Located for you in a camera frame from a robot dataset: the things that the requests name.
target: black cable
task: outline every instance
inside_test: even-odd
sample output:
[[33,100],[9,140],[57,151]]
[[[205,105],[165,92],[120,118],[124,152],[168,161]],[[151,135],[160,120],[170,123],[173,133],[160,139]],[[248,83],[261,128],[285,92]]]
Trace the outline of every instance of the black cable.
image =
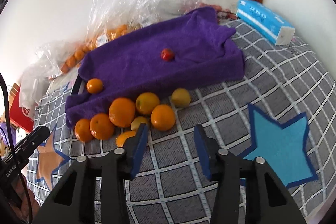
[[8,148],[9,148],[9,142],[8,142],[8,139],[7,139],[7,135],[6,135],[5,132],[3,131],[2,127],[0,127],[0,129],[1,129],[2,133],[3,133],[4,136],[5,136],[5,139],[6,139],[6,142],[7,142],[7,146],[8,146]]
[[[10,124],[10,118],[9,118],[9,103],[8,103],[7,86],[6,86],[6,82],[3,79],[1,73],[0,73],[0,86],[1,86],[1,89],[2,89],[3,100],[4,100],[4,104],[5,104],[6,128],[7,128],[7,132],[11,132],[11,124]],[[15,163],[16,167],[18,167],[19,164],[17,162],[17,158],[16,158],[16,154],[15,154],[15,148],[14,148],[12,134],[8,134],[8,139],[9,139],[9,146],[10,146],[10,149],[12,151],[12,157],[13,157],[14,163]],[[23,178],[23,175],[22,175],[21,171],[19,171],[19,177],[20,177],[23,189],[24,189],[26,197],[27,197],[28,211],[29,211],[29,224],[31,224],[31,222],[33,221],[32,203],[30,201],[29,193],[28,193],[28,188],[27,188],[27,185],[25,183],[25,180]]]

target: purple towel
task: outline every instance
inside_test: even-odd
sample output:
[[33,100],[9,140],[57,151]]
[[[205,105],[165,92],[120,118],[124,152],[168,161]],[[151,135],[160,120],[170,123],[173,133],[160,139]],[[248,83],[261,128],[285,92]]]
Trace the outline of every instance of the purple towel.
[[[9,147],[9,143],[7,143],[7,140],[9,141],[9,139],[8,139],[6,123],[5,122],[0,123],[0,127],[2,128],[2,130],[0,130],[0,135],[2,136],[3,142],[5,143],[7,147]],[[11,130],[11,134],[13,138],[13,144],[15,146],[16,145],[16,130],[12,126],[10,127],[10,130]]]
[[[109,42],[88,53],[78,70],[88,81],[99,78],[104,90],[70,95],[66,101],[67,126],[81,118],[108,112],[118,97],[132,100],[146,91],[159,97],[176,88],[195,89],[244,76],[244,57],[230,39],[234,28],[219,26],[213,8],[204,7],[179,18],[153,24]],[[174,61],[160,57],[165,48]]]

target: gray checkered blanket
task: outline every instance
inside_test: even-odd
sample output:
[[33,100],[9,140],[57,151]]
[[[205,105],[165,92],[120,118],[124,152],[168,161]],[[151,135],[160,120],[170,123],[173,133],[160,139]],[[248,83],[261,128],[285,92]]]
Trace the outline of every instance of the gray checkered blanket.
[[[176,125],[168,132],[153,130],[149,134],[140,173],[133,181],[125,181],[131,223],[208,223],[217,183],[208,182],[202,174],[193,127],[201,123],[208,136],[237,155],[251,145],[247,103],[257,105],[279,122],[307,113],[310,132],[306,151],[319,180],[289,189],[305,217],[328,198],[336,184],[335,81],[300,38],[295,37],[289,46],[275,47],[240,20],[226,24],[237,30],[232,39],[245,53],[246,75],[241,81],[191,91],[188,108],[176,109],[169,98],[162,101],[172,105]],[[56,126],[55,149],[71,158],[52,175],[54,184],[77,156],[102,156],[116,147],[115,137],[84,144],[65,126],[65,99],[71,89],[61,88],[44,96],[35,113],[34,126]],[[36,166],[37,153],[30,158],[28,184],[43,203],[49,190],[44,181],[35,182]],[[97,178],[98,223],[100,185]],[[244,187],[240,202],[239,223],[245,223]]]

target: star pattern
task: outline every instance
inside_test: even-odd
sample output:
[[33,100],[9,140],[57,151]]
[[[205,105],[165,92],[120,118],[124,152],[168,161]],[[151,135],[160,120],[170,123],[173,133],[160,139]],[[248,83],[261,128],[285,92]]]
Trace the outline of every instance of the star pattern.
[[52,190],[54,187],[52,178],[53,174],[70,160],[67,155],[55,149],[55,130],[56,126],[47,139],[47,142],[45,144],[41,144],[37,148],[38,165],[36,169],[36,182],[44,180],[49,190]]
[[240,156],[263,157],[288,188],[317,180],[305,151],[309,126],[306,113],[280,124],[249,104],[252,145]]

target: blue tissue box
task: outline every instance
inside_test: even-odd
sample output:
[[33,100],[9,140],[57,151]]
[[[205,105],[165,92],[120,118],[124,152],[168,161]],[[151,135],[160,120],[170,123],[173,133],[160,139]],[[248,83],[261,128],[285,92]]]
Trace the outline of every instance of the blue tissue box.
[[239,0],[237,17],[251,25],[274,45],[292,41],[295,28],[284,18],[253,0]]

